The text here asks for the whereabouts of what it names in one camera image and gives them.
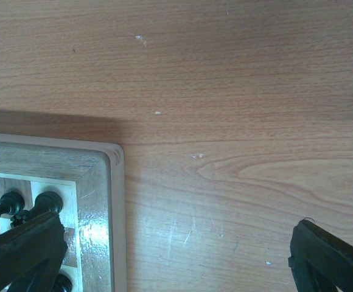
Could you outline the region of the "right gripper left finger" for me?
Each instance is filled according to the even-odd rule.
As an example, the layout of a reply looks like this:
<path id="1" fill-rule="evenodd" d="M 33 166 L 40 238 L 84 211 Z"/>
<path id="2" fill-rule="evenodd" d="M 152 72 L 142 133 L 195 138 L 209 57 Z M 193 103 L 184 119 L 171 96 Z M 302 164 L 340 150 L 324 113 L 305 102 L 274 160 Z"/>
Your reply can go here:
<path id="1" fill-rule="evenodd" d="M 0 291 L 52 291 L 67 251 L 56 212 L 0 234 Z"/>

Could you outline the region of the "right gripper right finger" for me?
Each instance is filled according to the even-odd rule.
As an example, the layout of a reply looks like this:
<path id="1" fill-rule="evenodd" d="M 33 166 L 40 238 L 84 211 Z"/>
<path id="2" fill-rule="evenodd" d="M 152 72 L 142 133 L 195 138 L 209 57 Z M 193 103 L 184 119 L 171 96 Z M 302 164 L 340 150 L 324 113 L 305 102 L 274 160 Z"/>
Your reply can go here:
<path id="1" fill-rule="evenodd" d="M 288 266 L 298 291 L 353 291 L 353 246 L 309 220 L 293 228 Z"/>

